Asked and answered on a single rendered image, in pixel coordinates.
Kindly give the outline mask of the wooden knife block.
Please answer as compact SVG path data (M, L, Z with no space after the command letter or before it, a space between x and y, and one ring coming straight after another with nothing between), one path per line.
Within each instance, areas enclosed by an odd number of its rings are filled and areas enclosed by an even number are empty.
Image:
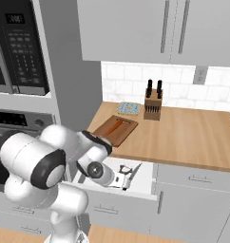
M149 98L144 98L144 119L158 121L161 118L162 96L159 98L157 90L153 89Z

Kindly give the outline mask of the black and steel oven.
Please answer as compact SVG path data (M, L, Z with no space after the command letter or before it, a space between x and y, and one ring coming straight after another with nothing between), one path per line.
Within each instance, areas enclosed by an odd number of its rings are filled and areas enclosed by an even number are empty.
M52 114L0 109L0 136L8 130L20 130L37 137L44 128L54 123ZM0 192L4 191L4 184L9 175L0 162Z

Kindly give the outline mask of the open grey drawer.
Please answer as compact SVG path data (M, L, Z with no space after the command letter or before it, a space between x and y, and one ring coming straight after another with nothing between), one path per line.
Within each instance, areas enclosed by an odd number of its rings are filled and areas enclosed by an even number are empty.
M113 157L104 160L104 164L114 171L118 171L121 165L135 168L140 163L142 165L126 191L102 187L79 171L71 176L74 185L88 193L86 212L91 224L139 234L150 233L157 206L157 197L151 194L153 165L146 161ZM110 215L94 211L94 206L100 204L107 208L114 207L119 213Z

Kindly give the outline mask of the closed grey drawer front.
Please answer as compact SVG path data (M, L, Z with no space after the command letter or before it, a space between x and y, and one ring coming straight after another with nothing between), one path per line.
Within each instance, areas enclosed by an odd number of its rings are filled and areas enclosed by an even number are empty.
M195 175L197 178L207 177L213 183L204 183L189 180ZM160 164L158 166L157 181L161 183L216 190L230 193L230 173L183 167L177 165Z

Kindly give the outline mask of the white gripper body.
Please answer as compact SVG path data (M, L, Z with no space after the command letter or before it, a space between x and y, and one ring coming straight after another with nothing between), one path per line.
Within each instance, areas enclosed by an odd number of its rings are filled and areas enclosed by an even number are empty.
M111 183L111 186L126 190L129 187L129 179L124 174L116 173L114 176L114 180Z

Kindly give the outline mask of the grey wall socket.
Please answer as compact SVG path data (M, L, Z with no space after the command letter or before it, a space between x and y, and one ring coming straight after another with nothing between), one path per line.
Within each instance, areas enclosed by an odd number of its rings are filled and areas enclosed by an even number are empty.
M204 84L207 76L208 67L197 65L195 68L193 84Z

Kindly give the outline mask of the black microwave oven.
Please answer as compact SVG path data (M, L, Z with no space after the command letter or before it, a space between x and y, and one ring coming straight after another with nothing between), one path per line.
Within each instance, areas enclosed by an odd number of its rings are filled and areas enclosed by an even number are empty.
M49 93L31 0L0 0L0 92Z

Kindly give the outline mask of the brown wooden cutting board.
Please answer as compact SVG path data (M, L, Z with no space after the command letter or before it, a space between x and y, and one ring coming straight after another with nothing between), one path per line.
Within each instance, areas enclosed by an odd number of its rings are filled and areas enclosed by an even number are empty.
M107 130L112 127L118 119L122 119L123 123L111 134L106 135L105 133ZM138 123L136 121L113 115L98 127L94 131L94 134L109 140L114 147L119 147L137 126Z

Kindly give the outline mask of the grey base cupboard door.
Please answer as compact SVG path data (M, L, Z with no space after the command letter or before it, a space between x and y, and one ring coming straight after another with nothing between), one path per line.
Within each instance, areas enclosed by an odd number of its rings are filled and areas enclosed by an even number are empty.
M152 218L150 233L186 243L217 243L230 214L230 193L158 183L163 204Z

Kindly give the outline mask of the grey tall oven cabinet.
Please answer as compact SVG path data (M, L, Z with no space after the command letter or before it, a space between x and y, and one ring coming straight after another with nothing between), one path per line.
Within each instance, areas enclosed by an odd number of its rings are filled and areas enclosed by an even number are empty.
M102 102L101 64L82 57L77 0L31 0L49 93L0 92L0 109L52 114L74 131L89 126Z

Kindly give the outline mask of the orange carrot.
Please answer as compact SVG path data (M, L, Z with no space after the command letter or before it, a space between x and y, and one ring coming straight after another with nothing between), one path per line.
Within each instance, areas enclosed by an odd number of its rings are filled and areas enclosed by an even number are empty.
M123 120L122 119L118 119L117 122L112 126L110 127L107 132L105 133L106 135L109 135L111 134L114 130L116 130L121 124L123 123Z

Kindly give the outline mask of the grey wall cupboard door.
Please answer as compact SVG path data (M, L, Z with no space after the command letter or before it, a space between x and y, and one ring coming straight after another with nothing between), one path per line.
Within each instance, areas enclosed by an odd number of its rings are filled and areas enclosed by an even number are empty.
M169 0L161 53L165 0L77 0L83 59L167 64L177 0Z
M185 0L178 0L170 63L230 67L230 0L190 0L182 54Z

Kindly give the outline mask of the grey kitchen knife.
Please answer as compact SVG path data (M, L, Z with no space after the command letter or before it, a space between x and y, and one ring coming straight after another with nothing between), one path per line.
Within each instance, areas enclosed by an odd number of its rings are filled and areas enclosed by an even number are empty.
M126 186L125 188L123 188L124 191L126 191L126 190L129 188L129 186L130 186L130 184L131 184L131 181L133 180L133 178L135 177L135 175L136 175L137 172L139 171L141 165L142 165L142 164L140 163L140 164L139 164L138 166L136 166L136 168L132 171L130 177L128 178L127 186Z

